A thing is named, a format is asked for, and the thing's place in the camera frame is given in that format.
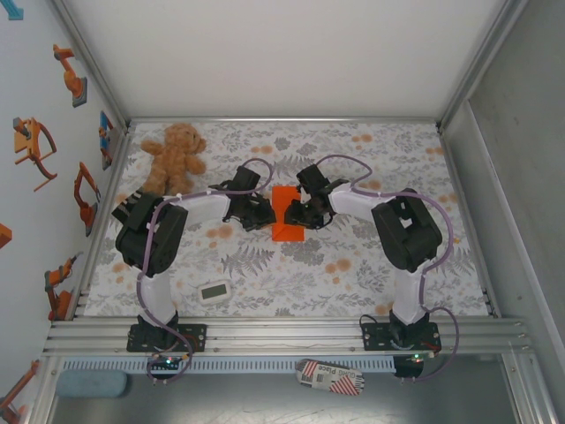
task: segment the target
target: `brown teddy bear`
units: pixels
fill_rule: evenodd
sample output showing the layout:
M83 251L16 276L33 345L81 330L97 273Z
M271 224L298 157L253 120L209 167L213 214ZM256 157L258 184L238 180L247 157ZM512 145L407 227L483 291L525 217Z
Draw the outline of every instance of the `brown teddy bear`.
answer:
M165 130L164 145L154 140L142 141L141 149L154 156L143 190L158 196L190 193L194 183L186 177L186 172L197 175L206 171L206 165L195 156L204 148L206 140L196 128L184 123Z

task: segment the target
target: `patterned mat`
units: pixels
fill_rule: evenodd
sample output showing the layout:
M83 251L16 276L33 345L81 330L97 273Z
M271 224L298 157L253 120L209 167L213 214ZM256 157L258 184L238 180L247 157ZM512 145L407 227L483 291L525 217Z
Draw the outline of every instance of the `patterned mat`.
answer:
M139 124L117 191L116 204L138 189L152 156L139 144L163 140L165 124ZM426 303L456 314L485 315L486 306L457 198L433 124L246 123L207 122L194 126L208 141L200 157L203 176L191 176L195 191L234 176L254 156L275 166L272 186L295 185L296 174L328 154L356 156L374 174L362 186L398 191L409 186L437 199L448 211L456 235L454 254L427 278ZM267 170L250 165L262 176ZM335 159L321 165L330 179L352 179L357 165ZM441 216L432 211L442 233ZM113 217L102 243L86 315L124 316L139 312L135 296L138 271L122 262L114 247L120 225ZM275 243L271 229L245 232L237 222L206 222L184 234L170 269L173 299L182 316L358 316L387 314L394 299L394 273L380 248L373 223L337 216L320 231L307 231L304 243ZM197 287L229 279L233 296L202 306Z

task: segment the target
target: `purple cable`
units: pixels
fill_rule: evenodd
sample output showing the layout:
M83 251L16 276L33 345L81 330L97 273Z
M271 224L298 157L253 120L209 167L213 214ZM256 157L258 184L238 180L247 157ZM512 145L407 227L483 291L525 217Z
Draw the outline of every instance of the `purple cable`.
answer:
M171 198L166 199L166 200L162 201L161 203L159 203L159 205L157 205L157 207L155 208L153 215L151 216L151 223L149 224L149 233L147 234L147 242L145 244L145 255L143 257L143 267L141 269L141 272L138 274L138 279L137 279L137 284L136 284L138 302L139 302L139 305L141 306L141 309L143 309L143 311L146 313L147 317L151 321L153 321L159 327L166 329L170 334L172 334L173 336L178 338L181 342L183 342L183 344L186 346L186 349L188 350L188 359L185 363L185 366L178 372L178 374L172 376L170 379L162 380L163 384L167 384L167 382L174 382L176 379L180 378L186 372L188 367L192 364L193 351L192 351L191 344L188 342L186 337L184 337L182 334L180 334L175 329L168 327L166 323L161 322L157 318L155 318L155 316L147 309L147 304L143 300L143 295L141 293L141 280L147 274L147 269L149 268L149 257L151 256L151 243L153 242L154 230L155 230L155 226L157 224L157 217L159 216L159 213L161 212L161 210L166 205L168 205L170 203L175 203L177 201L186 201L188 199L196 199L196 198L199 198L199 197L214 195L215 193L217 193L217 194L231 194L231 195L252 194L252 193L260 192L264 188L267 188L268 184L271 182L271 179L273 179L273 174L275 173L273 166L269 162L267 162L266 160L261 159L259 157L254 157L252 159L249 159L242 166L246 166L248 163L251 163L251 162L261 162L261 163L264 163L268 167L267 181L265 181L265 183L263 185L261 185L260 187L254 188L252 190L244 190L244 191L241 191L241 192L235 192L235 191L217 191L216 192L216 191L214 191L214 192L211 192L211 193L210 192L200 192L200 193L185 194L184 196L181 196L180 198L179 197L171 197ZM153 366L153 364L157 361L158 361L158 359L149 361L147 363L147 369L146 369L147 376L149 376L149 378L152 378L154 380L154 382L156 382L157 379L155 378L155 376L153 374L151 374L151 366Z
M351 160L351 161L358 163L359 165L363 166L365 169L367 169L367 173L365 175L362 175L361 177L355 178L353 181L351 181L351 191L353 193L363 194L364 196L369 196L369 197L387 198L387 197L404 196L404 197L413 197L413 198L416 198L416 199L421 199L422 201L426 201L430 205L432 205L434 208L436 208L441 213L441 216L445 220L445 224L448 226L448 247L446 248L445 252L443 253L443 255L441 256L440 259L438 259L436 262L434 262L433 264L431 264L430 266L428 266L428 267L426 267L422 270L422 277L420 278L420 285L419 285L419 291L418 291L418 301L419 301L422 309L424 309L429 314L432 314L436 311L444 311L449 315L449 317L453 321L453 325L455 326L455 329L456 329L456 342L453 346L453 351L452 351L451 355L449 355L448 360L446 361L445 364L443 364L443 366L441 368L439 368L438 370L434 371L433 373L431 373L429 375L414 379L415 382L423 382L423 381L429 380L430 378L433 378L437 374L443 372L443 370L445 370L451 364L451 362L453 362L453 359L455 358L456 353L457 353L457 349L459 348L459 323L457 322L456 316L446 307L433 307L432 309L429 309L424 304L424 291L425 291L425 287L426 287L426 273L428 271L431 271L432 269L438 268L443 262L445 262L448 259L448 257L453 252L453 239L454 239L453 224L451 223L451 220L449 219L449 215L445 211L445 209L442 208L441 205L437 201L435 201L434 199L430 199L429 197L424 196L423 194L412 193L412 192L375 193L375 192L366 192L366 191L357 189L355 187L355 185L359 181L361 181L362 179L365 179L365 178L371 176L373 174L373 170L371 169L371 167L369 165L358 160L355 157L351 157L351 156L347 156L347 155L327 155L325 157L322 157L316 163L316 165L319 165L320 163L326 161L327 159L332 159L332 158L335 158L335 157L340 157L342 159Z

